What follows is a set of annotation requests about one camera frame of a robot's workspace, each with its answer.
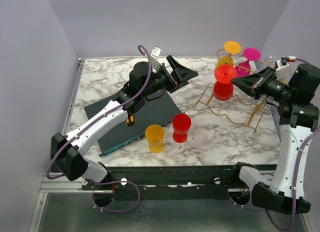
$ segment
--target gray wall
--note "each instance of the gray wall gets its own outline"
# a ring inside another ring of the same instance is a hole
[[[266,40],[262,54],[275,57],[291,55],[320,67],[320,0],[290,0]],[[320,88],[312,101],[320,108]],[[320,135],[311,143],[304,175],[306,199],[320,231]]]
[[[80,57],[214,56],[228,40],[261,49],[289,0],[49,0]]]
[[[0,0],[0,231],[28,231],[78,64],[48,0]]]

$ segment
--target black mat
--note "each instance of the black mat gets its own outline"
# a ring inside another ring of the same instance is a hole
[[[91,119],[99,113],[112,97],[104,98],[98,102],[90,104],[84,111]],[[181,113],[167,92],[161,98],[145,103],[136,114],[134,114],[134,124],[126,126],[125,121],[112,128],[99,140],[99,146],[104,156],[139,140],[145,136],[145,131],[150,125],[165,126],[172,122],[175,115]]]

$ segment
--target marble tabletop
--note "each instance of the marble tabletop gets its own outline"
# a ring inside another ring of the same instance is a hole
[[[159,154],[150,152],[148,142],[144,138],[103,157],[100,157],[102,152],[96,142],[85,157],[95,162],[101,161],[111,167],[233,165],[237,162],[276,164],[280,140],[270,110],[268,109],[263,115],[255,134],[251,128],[233,124],[224,116],[214,115],[205,105],[200,103],[196,105],[196,102],[208,83],[216,81],[213,71],[218,59],[216,57],[175,59],[199,74],[180,92],[170,95],[179,109],[191,117],[192,125],[188,132],[188,140],[185,143],[176,143],[172,139],[172,124],[169,124],[164,128],[164,151]],[[86,59],[68,130],[72,131],[88,121],[84,107],[117,92],[128,81],[129,73],[135,63],[146,60],[143,57]],[[235,63],[241,61],[239,58],[234,60]],[[165,62],[168,71],[171,72],[166,58],[161,58],[160,62]],[[177,93],[181,96],[181,100],[175,99]],[[206,101],[205,97],[208,98],[211,93],[212,88],[204,95],[203,101]],[[236,87],[234,95],[239,95],[247,104],[254,102]],[[212,99],[209,105],[213,111],[219,114],[226,113],[238,123],[248,121],[253,110],[252,106],[245,106],[236,98],[229,101]],[[255,125],[256,122],[255,116],[252,123]]]

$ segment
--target gray floor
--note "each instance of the gray floor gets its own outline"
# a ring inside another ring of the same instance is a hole
[[[114,201],[112,209],[126,209],[133,201]],[[280,226],[287,215],[272,213]],[[234,206],[229,200],[143,200],[128,213],[93,209],[91,194],[49,194],[40,232],[278,232],[266,213]],[[291,232],[304,232],[297,216]]]

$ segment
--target yellow cup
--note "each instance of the yellow cup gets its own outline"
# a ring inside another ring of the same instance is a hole
[[[160,125],[153,124],[146,128],[145,138],[151,152],[158,154],[164,150],[165,131]]]

